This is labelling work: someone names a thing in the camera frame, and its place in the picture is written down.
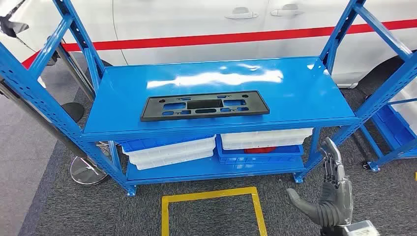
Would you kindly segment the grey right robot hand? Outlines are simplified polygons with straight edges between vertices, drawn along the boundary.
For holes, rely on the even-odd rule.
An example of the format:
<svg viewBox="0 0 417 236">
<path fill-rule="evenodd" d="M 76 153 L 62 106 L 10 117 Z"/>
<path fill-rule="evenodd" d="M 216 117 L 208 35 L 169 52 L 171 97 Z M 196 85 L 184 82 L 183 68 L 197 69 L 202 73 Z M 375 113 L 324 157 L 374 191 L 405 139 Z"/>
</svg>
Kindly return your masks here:
<svg viewBox="0 0 417 236">
<path fill-rule="evenodd" d="M 345 174 L 340 151 L 333 140 L 326 137 L 320 153 L 325 175 L 318 202 L 312 204 L 300 198 L 292 188 L 287 188 L 286 192 L 292 205 L 315 224 L 323 228 L 349 225 L 353 217 L 352 183 Z"/>
</svg>

